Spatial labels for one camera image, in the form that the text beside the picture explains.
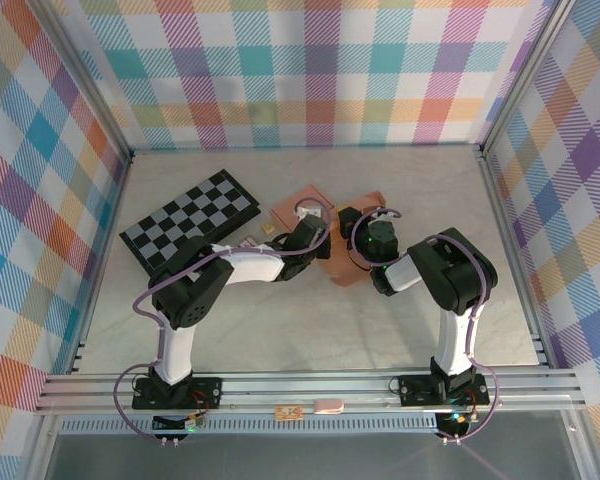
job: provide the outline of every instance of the black and white checkerboard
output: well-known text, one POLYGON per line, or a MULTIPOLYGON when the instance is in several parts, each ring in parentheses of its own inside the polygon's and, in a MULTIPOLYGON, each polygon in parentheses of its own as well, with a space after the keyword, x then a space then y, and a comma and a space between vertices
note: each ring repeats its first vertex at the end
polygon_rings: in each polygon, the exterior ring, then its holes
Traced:
POLYGON ((226 170, 127 228, 120 237, 151 275, 189 238, 217 243, 260 213, 258 202, 226 170))

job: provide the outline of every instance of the colorful plaid backdrop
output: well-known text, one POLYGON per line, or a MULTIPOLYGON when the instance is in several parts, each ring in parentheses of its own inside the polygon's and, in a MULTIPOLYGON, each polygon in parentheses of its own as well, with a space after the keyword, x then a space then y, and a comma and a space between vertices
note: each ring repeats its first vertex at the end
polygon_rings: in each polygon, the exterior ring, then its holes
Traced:
POLYGON ((600 437, 600 0, 580 0, 495 148, 535 297, 600 437))
POLYGON ((67 358, 122 171, 25 0, 0 0, 0 479, 67 358))
POLYGON ((54 3, 156 149, 475 141, 551 1, 54 3))

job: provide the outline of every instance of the chessboard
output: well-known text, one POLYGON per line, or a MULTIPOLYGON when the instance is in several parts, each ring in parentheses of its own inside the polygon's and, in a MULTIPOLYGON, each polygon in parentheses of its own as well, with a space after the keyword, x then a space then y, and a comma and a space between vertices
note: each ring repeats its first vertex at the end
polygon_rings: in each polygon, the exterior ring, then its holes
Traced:
POLYGON ((189 238, 218 243, 260 213, 259 203, 226 170, 202 181, 120 234, 151 275, 189 238))

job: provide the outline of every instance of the purple cable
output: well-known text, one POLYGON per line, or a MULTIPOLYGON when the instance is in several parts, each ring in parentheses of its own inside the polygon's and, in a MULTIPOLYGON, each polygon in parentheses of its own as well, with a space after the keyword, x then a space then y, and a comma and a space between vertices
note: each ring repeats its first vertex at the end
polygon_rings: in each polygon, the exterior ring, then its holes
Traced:
POLYGON ((325 212, 326 216, 327 216, 327 228, 325 229, 325 231, 322 234, 322 236, 320 237, 320 239, 313 246, 303 248, 302 250, 294 250, 294 251, 288 251, 288 252, 275 251, 275 250, 263 250, 260 248, 251 248, 251 247, 236 247, 236 248, 230 248, 229 250, 221 250, 219 252, 214 252, 211 255, 204 257, 203 259, 194 263, 189 268, 186 268, 183 271, 177 273, 173 277, 170 277, 170 278, 160 282, 159 284, 151 287, 150 289, 148 289, 146 292, 144 292, 142 295, 140 295, 133 302, 133 311, 134 312, 136 312, 138 315, 142 315, 143 317, 148 317, 151 320, 153 320, 154 322, 156 322, 156 324, 158 325, 158 329, 159 329, 159 337, 158 337, 158 354, 156 356, 156 359, 151 363, 139 363, 137 365, 132 365, 131 367, 127 368, 124 372, 122 372, 120 374, 120 376, 116 379, 115 384, 113 385, 113 403, 116 407, 116 410, 118 411, 118 414, 120 415, 122 420, 129 426, 129 428, 131 428, 131 430, 133 430, 135 433, 137 433, 141 437, 147 438, 152 441, 157 441, 158 443, 161 443, 162 446, 164 446, 164 443, 162 443, 162 441, 160 439, 156 438, 154 435, 143 432, 142 430, 137 428, 133 424, 133 422, 131 422, 131 420, 129 420, 129 417, 127 417, 125 415, 124 410, 122 409, 122 406, 120 405, 120 402, 118 400, 118 388, 120 387, 120 383, 122 382, 122 379, 127 374, 129 374, 129 372, 131 372, 132 370, 135 370, 136 368, 155 367, 162 361, 162 358, 164 356, 166 326, 162 322, 162 319, 160 317, 158 317, 156 314, 154 314, 148 310, 141 309, 140 304, 145 299, 147 299, 148 297, 150 297, 151 295, 156 293, 157 291, 162 290, 163 288, 171 285, 174 282, 177 282, 178 280, 189 275, 190 273, 195 272, 196 270, 203 267, 210 261, 215 260, 216 258, 231 255, 232 253, 258 253, 261 255, 270 255, 272 257, 289 257, 289 256, 294 256, 294 255, 304 255, 306 253, 310 253, 310 252, 316 250, 328 238, 329 232, 331 230, 331 221, 333 219, 331 218, 331 213, 329 212, 329 208, 324 204, 324 202, 322 202, 321 200, 318 200, 317 198, 313 198, 313 197, 303 198, 302 200, 298 201, 298 203, 296 203, 295 207, 293 207, 294 212, 298 209, 298 207, 300 206, 301 203, 304 203, 307 201, 318 203, 320 205, 320 207, 322 208, 322 211, 325 212))
MULTIPOLYGON (((473 343, 475 324, 476 324, 476 316, 478 315, 478 312, 479 312, 480 308, 482 307, 482 305, 484 305, 485 297, 487 296, 487 278, 484 274, 484 270, 482 270, 482 267, 480 266, 478 261, 475 259, 475 257, 472 255, 472 253, 467 249, 467 247, 462 245, 456 239, 451 238, 447 235, 431 235, 430 237, 425 239, 425 242, 428 242, 429 240, 444 240, 445 242, 450 243, 451 245, 456 247, 471 262, 471 265, 473 265, 473 267, 476 269, 476 272, 478 273, 478 277, 480 278, 480 298, 478 299, 478 302, 471 309, 471 314, 469 315, 469 327, 467 328, 467 340, 465 342, 465 350, 466 350, 467 358, 469 359, 469 362, 471 362, 471 365, 473 365, 476 368, 481 368, 483 370, 486 370, 487 372, 489 372, 491 374, 491 376, 493 377, 493 381, 495 382, 495 385, 496 385, 496 392, 495 392, 495 395, 493 398, 493 402, 491 403, 491 408, 489 409, 487 416, 484 418, 484 420, 478 426, 478 428, 476 428, 471 433, 467 433, 466 435, 463 435, 462 437, 457 438, 457 440, 465 440, 467 438, 473 437, 475 434, 480 432, 487 425, 487 423, 489 423, 489 420, 491 420, 491 417, 493 417, 493 414, 495 413, 496 406, 498 405, 498 401, 500 400, 500 381, 498 380, 498 376, 496 375, 496 372, 491 367, 487 367, 486 365, 482 365, 482 364, 476 362, 476 360, 473 358, 473 351, 471 348, 471 344, 473 343)), ((456 440, 456 437, 449 435, 445 432, 439 432, 439 433, 446 436, 447 438, 456 440)))
MULTIPOLYGON (((360 255, 362 258, 364 258, 364 255, 362 255, 360 253, 360 251, 358 250, 358 247, 356 247, 356 232, 358 231, 358 227, 360 226, 360 224, 366 218, 369 218, 371 215, 375 215, 377 213, 393 213, 393 216, 395 218, 402 217, 402 214, 399 211, 394 210, 393 208, 377 208, 375 210, 365 213, 363 216, 361 216, 358 219, 358 221, 353 225, 353 230, 351 230, 351 246, 353 247, 353 251, 356 252, 358 255, 360 255)), ((394 263, 399 262, 400 260, 402 260, 402 257, 404 257, 404 255, 399 256, 395 260, 391 260, 390 262, 384 262, 384 263, 370 262, 366 258, 364 259, 364 261, 366 263, 368 263, 369 265, 371 265, 372 267, 384 267, 384 266, 393 265, 394 263)))

